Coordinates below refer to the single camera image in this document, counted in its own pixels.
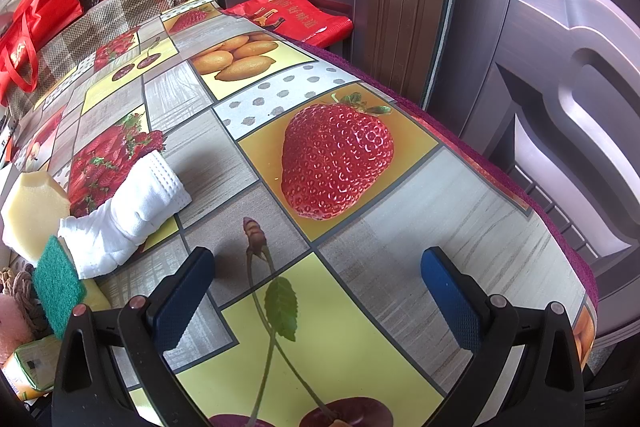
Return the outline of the white towel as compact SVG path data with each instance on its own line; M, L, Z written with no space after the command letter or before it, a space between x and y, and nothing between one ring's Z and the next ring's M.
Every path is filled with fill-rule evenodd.
M124 265L148 237L192 202L160 152L131 168L115 194L87 216L64 218L58 238L81 280L102 277Z

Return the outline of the pale yellow sponge block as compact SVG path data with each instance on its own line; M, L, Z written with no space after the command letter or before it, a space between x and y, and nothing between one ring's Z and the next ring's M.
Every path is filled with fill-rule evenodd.
M69 215L67 194L49 173L21 173L1 208L2 242L35 267Z

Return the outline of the green scouring pad sponge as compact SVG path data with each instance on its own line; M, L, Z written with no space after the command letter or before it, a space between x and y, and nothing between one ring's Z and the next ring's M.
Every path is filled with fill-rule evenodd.
M62 340L70 314L83 303L92 311L111 309L94 280L81 280L75 265L55 236L48 239L32 274L36 294L53 334Z

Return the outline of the fruit pattern tablecloth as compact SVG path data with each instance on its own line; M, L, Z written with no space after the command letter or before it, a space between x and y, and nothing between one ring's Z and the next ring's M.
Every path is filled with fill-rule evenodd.
M263 27L191 0L95 69L86 52L21 120L17 165L91 210L159 150L191 196L100 280L118 311L191 251L196 296L163 354L183 426L420 426L472 361L430 288L439 247L484 293L565 313L552 369L584 366L585 285L538 212L390 96Z

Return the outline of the plaid covered bench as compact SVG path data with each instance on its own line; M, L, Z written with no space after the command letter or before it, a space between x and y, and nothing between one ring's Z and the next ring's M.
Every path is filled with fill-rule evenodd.
M61 79L66 72L100 46L104 46L126 30L187 1L189 0L98 2L37 52L39 76L38 87L34 92L25 93L15 86L6 90L9 114L17 119L22 118L56 80Z

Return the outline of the red bag beside door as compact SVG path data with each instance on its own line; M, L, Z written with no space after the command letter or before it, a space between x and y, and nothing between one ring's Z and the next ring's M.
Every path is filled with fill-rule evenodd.
M247 0L224 9L279 36L326 49L348 38L352 20L316 8L308 0Z

